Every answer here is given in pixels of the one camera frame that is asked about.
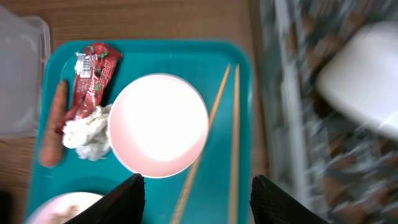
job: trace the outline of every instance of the red candy wrapper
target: red candy wrapper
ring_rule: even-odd
[[[65,121],[85,118],[101,103],[106,85],[122,55],[104,43],[94,43],[77,53],[72,108]]]

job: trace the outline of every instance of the white container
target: white container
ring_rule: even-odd
[[[398,140],[398,22],[361,29],[321,71],[317,89],[340,113]]]

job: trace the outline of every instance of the carrot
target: carrot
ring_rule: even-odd
[[[66,80],[62,80],[55,90],[40,151],[40,163],[45,167],[54,167],[63,157],[62,135],[57,132],[57,129],[64,122],[63,119],[67,111],[67,97],[68,83]]]

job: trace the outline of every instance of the white bowl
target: white bowl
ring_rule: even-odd
[[[118,95],[108,119],[118,160],[144,177],[164,178],[190,166],[209,131],[205,102],[191,84],[156,73],[134,80]]]
[[[398,139],[398,23],[361,29],[321,71],[317,89],[348,118]]]
[[[88,192],[72,192],[58,195],[43,203],[26,220],[25,224],[48,223],[55,214],[65,213],[69,207],[78,206],[80,214],[102,198],[102,195]]]

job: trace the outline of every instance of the white plate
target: white plate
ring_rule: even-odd
[[[43,203],[27,219],[25,224],[47,224],[55,214],[64,214],[71,206],[78,206],[76,215],[92,206],[102,195],[73,192],[58,195]]]

